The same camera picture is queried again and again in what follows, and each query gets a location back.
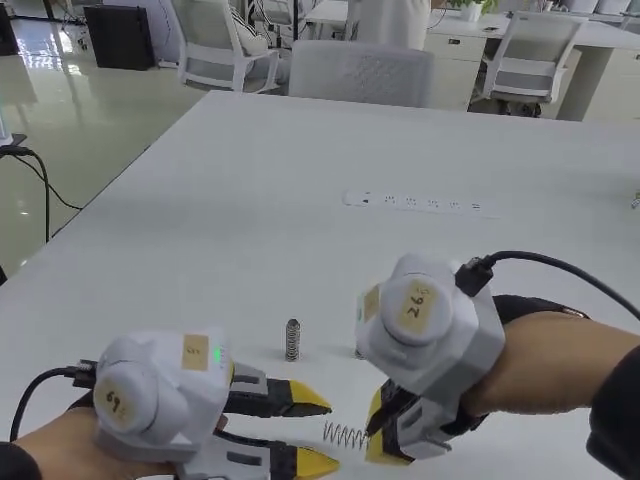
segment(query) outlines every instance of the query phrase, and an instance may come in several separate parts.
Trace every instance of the person in white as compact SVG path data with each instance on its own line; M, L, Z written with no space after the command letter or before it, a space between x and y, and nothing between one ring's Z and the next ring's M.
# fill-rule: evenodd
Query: person in white
M360 42L422 50L431 0L348 0L347 35Z

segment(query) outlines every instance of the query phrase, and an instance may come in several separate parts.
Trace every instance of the metal spring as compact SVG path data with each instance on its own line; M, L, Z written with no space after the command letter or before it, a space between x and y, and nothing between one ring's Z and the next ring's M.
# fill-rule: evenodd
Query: metal spring
M287 322L286 351L287 362L295 362L300 358L300 322L292 318Z
M354 450L364 450L369 447L369 437L364 430L350 428L340 423L325 422L322 440Z

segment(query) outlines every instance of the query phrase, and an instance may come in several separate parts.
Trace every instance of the black sleeve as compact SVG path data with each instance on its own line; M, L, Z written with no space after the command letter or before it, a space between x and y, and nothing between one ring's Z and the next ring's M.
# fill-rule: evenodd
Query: black sleeve
M0 442L0 480L42 480L36 461L13 443Z
M640 347L629 353L596 393L587 451L624 479L640 478Z
M80 397L78 400L76 400L75 402L73 402L73 404L69 407L69 410L73 410L74 408L81 408L81 407L87 407L87 408L93 408L93 390L91 390L90 392L88 392L87 394L83 395L82 397Z

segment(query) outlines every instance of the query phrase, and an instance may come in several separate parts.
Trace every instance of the power strip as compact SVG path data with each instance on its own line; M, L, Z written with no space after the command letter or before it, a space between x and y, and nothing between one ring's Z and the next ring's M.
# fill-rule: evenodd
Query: power strip
M471 215L474 217L498 218L487 206L479 202L444 200L441 198L397 195L367 191L346 191L342 196L345 205L352 207L390 208L413 212L440 213L445 215Z

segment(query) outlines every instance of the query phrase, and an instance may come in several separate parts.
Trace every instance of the glossy floor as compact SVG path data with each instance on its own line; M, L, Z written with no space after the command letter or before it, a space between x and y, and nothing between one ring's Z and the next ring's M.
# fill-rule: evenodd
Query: glossy floor
M0 57L0 105L13 132L44 159L52 185L85 205L204 92L174 70L99 69L78 32L12 22L20 56ZM52 196L52 231L75 212ZM44 243L44 188L24 165L0 161L0 265L10 275Z

